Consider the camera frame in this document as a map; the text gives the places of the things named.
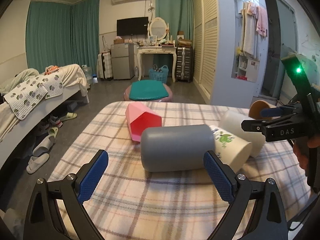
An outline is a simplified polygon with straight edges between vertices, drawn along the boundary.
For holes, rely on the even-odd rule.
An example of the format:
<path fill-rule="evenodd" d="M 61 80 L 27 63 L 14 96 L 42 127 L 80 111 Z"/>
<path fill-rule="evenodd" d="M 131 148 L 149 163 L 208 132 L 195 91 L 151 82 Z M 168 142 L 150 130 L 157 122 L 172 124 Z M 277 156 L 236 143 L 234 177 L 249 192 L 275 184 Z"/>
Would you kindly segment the person right hand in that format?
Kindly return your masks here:
<path fill-rule="evenodd" d="M 319 147 L 319 133 L 305 141 L 304 139 L 294 139 L 293 152 L 297 157 L 299 166 L 305 171 L 305 175 L 309 175 L 309 150 Z"/>

